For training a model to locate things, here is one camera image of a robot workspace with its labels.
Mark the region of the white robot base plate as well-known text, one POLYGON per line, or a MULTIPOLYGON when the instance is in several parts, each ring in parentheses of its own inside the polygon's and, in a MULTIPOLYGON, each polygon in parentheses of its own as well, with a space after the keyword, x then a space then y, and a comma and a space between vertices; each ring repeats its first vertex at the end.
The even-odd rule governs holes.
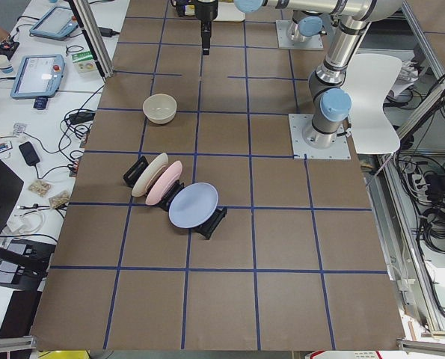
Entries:
POLYGON ((346 136, 338 136, 342 127, 332 135, 320 135, 312 124, 311 114, 289 114, 289 130, 295 159, 351 159, 346 136))

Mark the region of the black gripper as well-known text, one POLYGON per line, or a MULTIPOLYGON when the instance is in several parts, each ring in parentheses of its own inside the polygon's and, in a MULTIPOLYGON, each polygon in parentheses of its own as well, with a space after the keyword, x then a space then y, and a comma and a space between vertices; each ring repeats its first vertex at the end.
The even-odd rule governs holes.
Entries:
POLYGON ((212 37, 212 23, 218 16, 218 0, 195 0, 194 14, 201 22, 201 46, 204 56, 209 55, 212 37))

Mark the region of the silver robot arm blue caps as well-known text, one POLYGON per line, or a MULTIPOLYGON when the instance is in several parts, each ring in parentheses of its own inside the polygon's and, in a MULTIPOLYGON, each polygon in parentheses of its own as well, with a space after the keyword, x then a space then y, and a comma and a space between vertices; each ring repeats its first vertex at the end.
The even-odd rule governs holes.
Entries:
POLYGON ((311 147, 330 147, 352 107, 350 96, 340 88, 345 81, 346 68, 370 24, 394 14, 402 2, 235 1, 234 5, 243 13, 253 13, 261 7, 269 6, 341 16, 324 61, 310 75, 309 88, 315 114, 311 123, 302 130, 304 141, 311 147))

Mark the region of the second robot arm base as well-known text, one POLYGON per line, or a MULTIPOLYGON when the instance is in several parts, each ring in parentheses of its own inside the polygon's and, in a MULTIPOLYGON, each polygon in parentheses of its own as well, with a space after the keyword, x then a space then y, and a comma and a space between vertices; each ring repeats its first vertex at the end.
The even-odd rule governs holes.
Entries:
POLYGON ((321 13, 294 10, 290 20, 277 20, 277 44, 280 49, 322 51, 321 13))

